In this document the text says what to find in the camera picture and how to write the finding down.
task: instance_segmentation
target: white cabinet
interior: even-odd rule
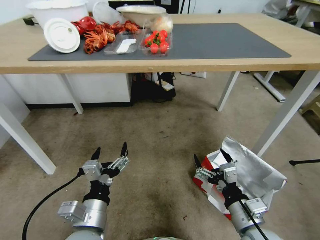
[[[67,76],[81,103],[130,102],[130,74],[91,73]],[[26,104],[71,103],[56,74],[10,74],[6,78]]]

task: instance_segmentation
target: white table leg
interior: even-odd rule
[[[273,76],[275,71],[269,71],[267,72],[266,76],[263,78],[260,73],[253,74],[256,79],[279,101],[284,102],[286,98],[278,92],[277,89],[275,89],[270,83],[270,79]]]
[[[308,7],[308,6],[304,6],[303,9],[301,10],[302,11],[302,14],[301,14],[301,18],[298,20],[298,22],[296,23],[296,27],[302,27],[302,25],[304,24],[304,22],[306,21],[307,19],[307,16],[309,15],[310,13],[310,10],[311,8]]]
[[[67,76],[65,74],[58,74],[58,78],[59,78],[60,82],[62,83],[64,90],[69,94],[70,99],[71,99],[74,107],[76,108],[77,112],[79,114],[82,114],[83,108],[81,106],[80,100],[79,100],[78,96],[73,92]]]
[[[20,144],[20,146],[47,173],[53,174],[56,166],[23,128],[7,107],[0,102],[0,125]]]
[[[320,82],[319,71],[306,71],[253,147],[261,156]]]
[[[229,80],[227,82],[227,85],[224,88],[222,96],[221,96],[221,98],[219,100],[219,103],[217,105],[218,112],[222,111],[223,106],[224,106],[224,104],[226,103],[226,101],[227,101],[227,99],[229,97],[229,94],[230,94],[230,92],[231,92],[231,90],[233,88],[234,83],[236,82],[236,80],[238,78],[239,73],[240,72],[231,72]]]

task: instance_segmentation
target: wooden table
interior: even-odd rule
[[[26,26],[16,20],[0,26],[0,74],[56,73],[69,92],[79,113],[83,109],[72,92],[67,73],[109,72],[193,72],[230,71],[231,76],[217,105],[221,111],[237,79],[239,71],[306,70],[286,102],[270,122],[252,149],[261,156],[284,128],[307,96],[320,82],[320,37],[303,29],[262,14],[203,14],[172,15],[174,23],[239,23],[260,37],[291,54],[291,58],[259,59],[179,59],[179,60],[120,60],[120,61],[28,61],[46,45],[38,26]],[[54,164],[19,124],[9,110],[0,103],[0,124],[48,173]]]

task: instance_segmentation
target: white bowl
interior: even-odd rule
[[[63,18],[69,22],[79,21],[88,16],[85,0],[50,0],[36,1],[26,5],[32,15],[36,18],[39,25],[44,25],[51,18]]]
[[[129,19],[132,22],[135,22],[140,27],[142,27],[145,23],[153,20],[158,15],[167,12],[165,8],[153,5],[129,5],[117,7],[117,11],[121,12],[121,14],[125,18]]]

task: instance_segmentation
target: black pole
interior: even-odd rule
[[[180,14],[182,14],[182,11],[183,11],[184,1],[185,1],[185,0],[182,0],[182,5],[181,5],[181,9],[180,9]]]
[[[289,161],[289,163],[292,165],[292,166],[295,166],[297,164],[304,164],[304,163],[319,163],[320,162],[320,159],[314,159],[314,160],[303,160],[303,161]]]
[[[189,14],[189,10],[190,10],[190,2],[191,2],[191,0],[189,0],[189,4],[188,4],[188,14]]]

